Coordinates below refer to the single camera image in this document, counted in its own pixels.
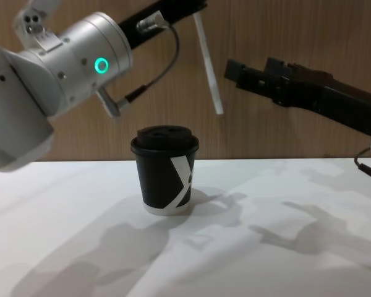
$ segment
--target cable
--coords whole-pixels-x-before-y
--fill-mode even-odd
[[[361,151],[360,153],[358,153],[356,155],[356,157],[354,157],[354,163],[356,164],[356,166],[361,170],[363,171],[365,174],[371,176],[371,167],[363,164],[363,163],[359,163],[359,158],[361,156],[363,156],[365,153],[369,152],[370,149],[369,148],[366,148],[365,150]]]
[[[360,167],[359,158],[369,151],[370,148],[366,148],[365,150],[362,150],[360,153],[358,153],[356,157],[354,157],[354,163],[357,165],[357,167]]]
[[[180,54],[179,34],[177,33],[176,29],[171,24],[168,24],[166,28],[169,29],[173,33],[174,39],[176,42],[176,51],[175,51],[174,57],[172,58],[172,61],[169,63],[169,65],[164,69],[164,71],[159,76],[154,78],[148,84],[140,86],[139,88],[134,90],[132,93],[124,97],[124,99],[127,100],[129,103],[132,103],[139,96],[141,96],[142,93],[146,92],[152,85],[155,85],[157,82],[159,82],[173,68],[173,66],[177,62],[177,59],[179,58],[179,54]]]
[[[168,29],[174,35],[174,39],[175,39],[175,42],[176,42],[176,52],[174,54],[174,57],[173,57],[172,61],[167,66],[167,68],[159,76],[157,76],[155,79],[153,79],[151,82],[149,82],[147,84],[147,88],[149,88],[152,85],[155,85],[157,82],[159,82],[172,69],[172,67],[175,65],[177,59],[179,58],[179,55],[180,55],[180,37],[179,37],[179,34],[177,33],[176,29],[170,24],[168,25]]]

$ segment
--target table surface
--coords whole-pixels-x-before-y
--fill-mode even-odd
[[[144,210],[132,161],[1,173],[0,297],[371,297],[371,178],[352,160],[194,171],[177,217]]]

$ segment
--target screw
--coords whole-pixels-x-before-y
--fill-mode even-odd
[[[58,79],[65,79],[66,75],[63,72],[58,73]]]

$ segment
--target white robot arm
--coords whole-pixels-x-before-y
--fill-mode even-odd
[[[44,21],[60,0],[29,1],[14,21],[25,49],[13,53],[0,47],[0,171],[16,170],[46,154],[54,139],[48,119],[93,93],[111,116],[119,116],[129,101],[115,103],[105,85],[129,71],[133,48],[202,10],[205,1],[160,0],[119,25],[97,12],[58,36]]]

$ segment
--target wooden panel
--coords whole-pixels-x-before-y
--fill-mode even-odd
[[[0,45],[19,42],[12,18],[26,1],[0,1]],[[122,20],[154,0],[63,0],[49,22],[60,32],[103,11]],[[350,157],[371,138],[308,111],[278,107],[223,79],[228,58],[263,69],[267,57],[333,73],[371,92],[371,0],[210,0],[203,22],[224,100],[215,114],[193,18],[179,23],[181,56],[159,85],[119,121],[96,98],[58,119],[56,142],[45,160],[125,160],[138,129],[157,124],[190,127],[200,138],[199,158]],[[173,55],[164,33],[134,52],[134,68],[109,87],[116,98],[149,81]]]

